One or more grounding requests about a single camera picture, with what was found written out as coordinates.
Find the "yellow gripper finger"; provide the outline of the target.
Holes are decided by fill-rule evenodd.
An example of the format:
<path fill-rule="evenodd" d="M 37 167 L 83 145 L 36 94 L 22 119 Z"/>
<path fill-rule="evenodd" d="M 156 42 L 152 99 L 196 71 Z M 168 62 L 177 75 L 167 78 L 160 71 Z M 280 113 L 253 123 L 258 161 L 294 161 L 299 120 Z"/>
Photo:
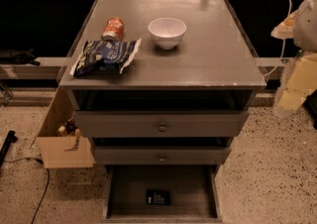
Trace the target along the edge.
<path fill-rule="evenodd" d="M 293 113 L 305 102 L 306 95 L 294 89 L 279 88 L 276 91 L 274 107 L 278 113 Z"/>
<path fill-rule="evenodd" d="M 303 97 L 317 89 L 317 54 L 305 53 L 296 63 L 286 89 Z"/>

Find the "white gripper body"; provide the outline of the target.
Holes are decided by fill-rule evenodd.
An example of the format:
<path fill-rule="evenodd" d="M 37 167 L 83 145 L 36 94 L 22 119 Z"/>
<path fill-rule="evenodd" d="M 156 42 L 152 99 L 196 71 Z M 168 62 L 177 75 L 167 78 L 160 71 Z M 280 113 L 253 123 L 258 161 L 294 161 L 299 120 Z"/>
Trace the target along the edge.
<path fill-rule="evenodd" d="M 281 23 L 279 23 L 276 27 L 273 28 L 270 35 L 273 38 L 280 40 L 292 39 L 294 22 L 297 13 L 297 10 L 290 13 Z"/>

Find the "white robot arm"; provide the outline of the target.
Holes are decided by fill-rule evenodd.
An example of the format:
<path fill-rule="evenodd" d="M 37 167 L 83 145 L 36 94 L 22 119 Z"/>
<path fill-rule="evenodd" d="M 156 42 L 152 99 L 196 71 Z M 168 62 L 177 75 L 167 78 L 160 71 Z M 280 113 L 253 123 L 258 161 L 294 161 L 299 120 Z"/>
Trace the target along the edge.
<path fill-rule="evenodd" d="M 276 39 L 293 39 L 302 55 L 283 70 L 274 99 L 279 116 L 295 113 L 317 90 L 317 0 L 304 0 L 270 33 Z"/>

